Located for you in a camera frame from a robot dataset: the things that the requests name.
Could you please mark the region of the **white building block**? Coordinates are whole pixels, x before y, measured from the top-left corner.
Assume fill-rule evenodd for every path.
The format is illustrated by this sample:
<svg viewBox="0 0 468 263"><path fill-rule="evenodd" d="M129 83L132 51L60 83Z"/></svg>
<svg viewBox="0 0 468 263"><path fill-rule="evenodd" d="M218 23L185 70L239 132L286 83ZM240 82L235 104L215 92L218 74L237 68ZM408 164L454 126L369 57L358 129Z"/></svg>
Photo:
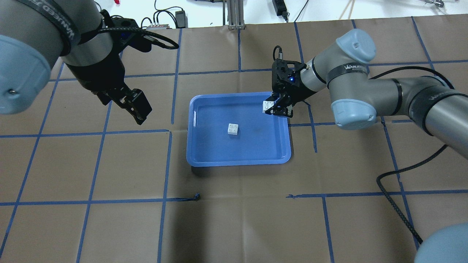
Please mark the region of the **white building block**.
<svg viewBox="0 0 468 263"><path fill-rule="evenodd" d="M227 134L237 136L239 132L239 125L236 123L229 123L227 128Z"/></svg>
<svg viewBox="0 0 468 263"><path fill-rule="evenodd" d="M271 112L271 109L274 106L274 101L273 100L264 100L262 102L262 112L269 114Z"/></svg>

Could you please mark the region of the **blue plastic tray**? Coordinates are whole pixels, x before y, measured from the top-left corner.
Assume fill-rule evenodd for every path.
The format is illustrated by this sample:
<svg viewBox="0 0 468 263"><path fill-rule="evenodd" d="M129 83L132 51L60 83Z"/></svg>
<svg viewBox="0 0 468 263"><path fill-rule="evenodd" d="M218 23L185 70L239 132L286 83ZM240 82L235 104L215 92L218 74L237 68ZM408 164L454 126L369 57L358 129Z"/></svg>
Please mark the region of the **blue plastic tray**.
<svg viewBox="0 0 468 263"><path fill-rule="evenodd" d="M284 164L288 120L263 112L269 92L197 95L189 102L186 160L193 167Z"/></svg>

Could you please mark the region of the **black power adapter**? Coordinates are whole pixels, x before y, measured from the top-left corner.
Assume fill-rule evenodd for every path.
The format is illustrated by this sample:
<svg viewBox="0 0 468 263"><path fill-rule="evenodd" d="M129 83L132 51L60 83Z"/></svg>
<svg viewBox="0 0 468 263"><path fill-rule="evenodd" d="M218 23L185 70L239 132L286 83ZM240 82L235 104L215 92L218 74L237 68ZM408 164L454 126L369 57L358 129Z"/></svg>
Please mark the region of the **black power adapter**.
<svg viewBox="0 0 468 263"><path fill-rule="evenodd" d="M274 12L276 16L287 16L288 10L284 0L272 0Z"/></svg>

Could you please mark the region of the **aluminium frame post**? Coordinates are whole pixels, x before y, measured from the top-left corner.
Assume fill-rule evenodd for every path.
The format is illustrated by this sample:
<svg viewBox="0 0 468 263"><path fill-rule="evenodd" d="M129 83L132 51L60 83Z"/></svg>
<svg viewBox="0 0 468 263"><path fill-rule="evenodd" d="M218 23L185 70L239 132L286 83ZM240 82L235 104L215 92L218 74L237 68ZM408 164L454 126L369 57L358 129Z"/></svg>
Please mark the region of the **aluminium frame post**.
<svg viewBox="0 0 468 263"><path fill-rule="evenodd" d="M244 0L221 0L223 4L223 24L229 30L244 30Z"/></svg>

